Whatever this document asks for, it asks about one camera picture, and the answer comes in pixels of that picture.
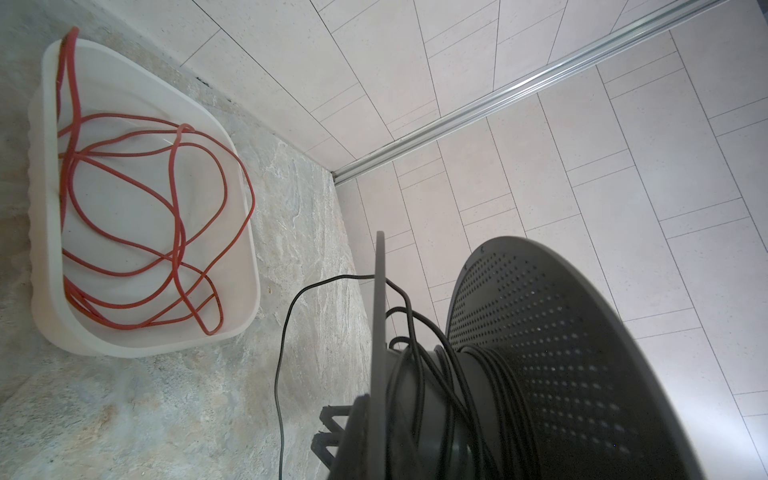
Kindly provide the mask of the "grey perforated cable spool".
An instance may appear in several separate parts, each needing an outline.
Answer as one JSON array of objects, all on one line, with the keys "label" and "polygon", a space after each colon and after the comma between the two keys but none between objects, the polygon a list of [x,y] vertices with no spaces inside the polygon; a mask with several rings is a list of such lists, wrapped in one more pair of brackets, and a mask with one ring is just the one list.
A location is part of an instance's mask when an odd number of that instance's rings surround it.
[{"label": "grey perforated cable spool", "polygon": [[649,363],[607,301],[529,239],[486,241],[440,328],[388,306],[376,261],[372,378],[326,406],[312,450],[333,479],[700,479]]}]

